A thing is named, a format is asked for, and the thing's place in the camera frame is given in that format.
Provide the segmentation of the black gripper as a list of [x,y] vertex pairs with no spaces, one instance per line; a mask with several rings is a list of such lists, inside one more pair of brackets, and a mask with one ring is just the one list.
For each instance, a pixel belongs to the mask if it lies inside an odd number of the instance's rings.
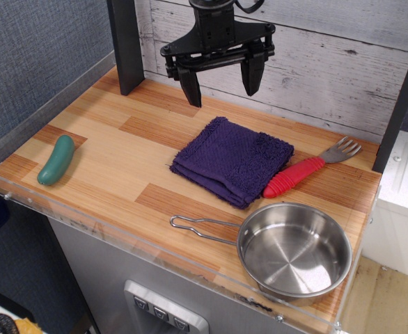
[[258,92],[265,62],[274,55],[271,23],[235,20],[234,7],[252,13],[263,4],[243,8],[238,1],[190,1],[195,24],[190,32],[161,48],[168,77],[178,80],[188,100],[202,107],[196,72],[239,63],[248,96]]

